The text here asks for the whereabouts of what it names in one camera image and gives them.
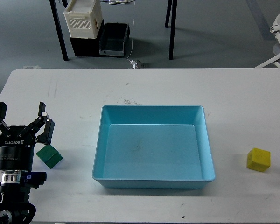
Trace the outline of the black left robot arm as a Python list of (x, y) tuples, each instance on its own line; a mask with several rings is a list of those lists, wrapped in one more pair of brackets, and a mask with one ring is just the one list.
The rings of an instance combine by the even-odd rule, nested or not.
[(38, 117), (27, 126), (8, 126), (7, 105), (0, 103), (0, 224), (29, 224), (36, 208), (29, 202), (32, 188), (46, 181), (46, 172), (32, 172), (37, 143), (51, 144), (54, 121), (39, 103)]

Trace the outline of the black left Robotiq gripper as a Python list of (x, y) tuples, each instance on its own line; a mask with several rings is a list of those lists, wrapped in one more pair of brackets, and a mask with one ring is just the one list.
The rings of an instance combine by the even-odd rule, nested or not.
[[(36, 143), (50, 145), (55, 123), (45, 112), (44, 102), (39, 103), (38, 118), (26, 126), (10, 126), (4, 122), (7, 105), (0, 102), (0, 172), (32, 170), (34, 147)], [(44, 127), (43, 133), (36, 136)]]

